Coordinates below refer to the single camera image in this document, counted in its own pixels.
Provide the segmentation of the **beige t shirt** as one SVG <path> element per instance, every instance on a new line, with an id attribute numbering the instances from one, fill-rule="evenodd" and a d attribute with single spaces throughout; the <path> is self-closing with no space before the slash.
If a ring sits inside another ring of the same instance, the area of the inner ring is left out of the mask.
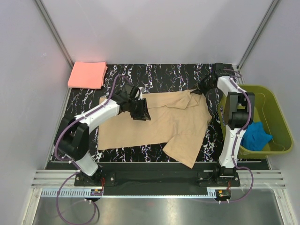
<path id="1" fill-rule="evenodd" d="M 165 143 L 163 151 L 193 168 L 212 119 L 206 97 L 190 90 L 148 93 L 151 119 L 134 120 L 128 112 L 99 126 L 98 149 L 116 149 Z"/>

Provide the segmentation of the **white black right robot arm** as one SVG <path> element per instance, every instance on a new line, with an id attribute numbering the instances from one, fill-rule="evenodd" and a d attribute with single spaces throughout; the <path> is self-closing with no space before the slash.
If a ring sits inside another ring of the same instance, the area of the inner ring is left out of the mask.
<path id="1" fill-rule="evenodd" d="M 227 69 L 223 63 L 215 63 L 210 75 L 205 76 L 192 90 L 192 93 L 201 95 L 217 88 L 226 97 L 221 113 L 225 123 L 224 145 L 213 173 L 214 183 L 219 186 L 235 177 L 240 143 L 254 118 L 255 95 L 245 91 L 234 81 L 234 78 L 240 77 L 238 71 Z"/>

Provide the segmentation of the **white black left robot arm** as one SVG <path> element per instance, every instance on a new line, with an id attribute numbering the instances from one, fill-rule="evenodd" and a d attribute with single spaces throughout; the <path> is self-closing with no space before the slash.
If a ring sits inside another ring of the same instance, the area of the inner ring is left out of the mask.
<path id="1" fill-rule="evenodd" d="M 124 112 L 129 112 L 134 120 L 151 120 L 147 101 L 143 98 L 143 88 L 119 90 L 85 113 L 75 117 L 64 116 L 53 143 L 55 156 L 58 157 L 58 151 L 66 155 L 85 174 L 85 180 L 90 185 L 97 185 L 101 181 L 101 169 L 88 152 L 90 133 L 108 119 Z"/>

